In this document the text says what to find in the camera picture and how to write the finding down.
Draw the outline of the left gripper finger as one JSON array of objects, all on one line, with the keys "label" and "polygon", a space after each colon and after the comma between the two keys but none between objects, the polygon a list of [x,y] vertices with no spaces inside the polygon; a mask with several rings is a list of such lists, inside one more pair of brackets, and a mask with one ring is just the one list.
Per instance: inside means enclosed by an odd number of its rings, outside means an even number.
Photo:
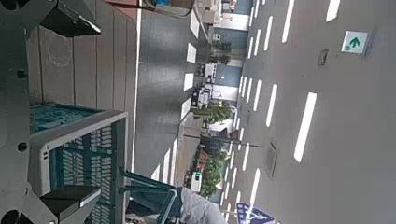
[{"label": "left gripper finger", "polygon": [[59,222],[84,222],[100,197],[100,188],[65,186],[41,196],[40,200]]},{"label": "left gripper finger", "polygon": [[84,0],[57,0],[54,9],[40,25],[64,37],[101,34]]}]

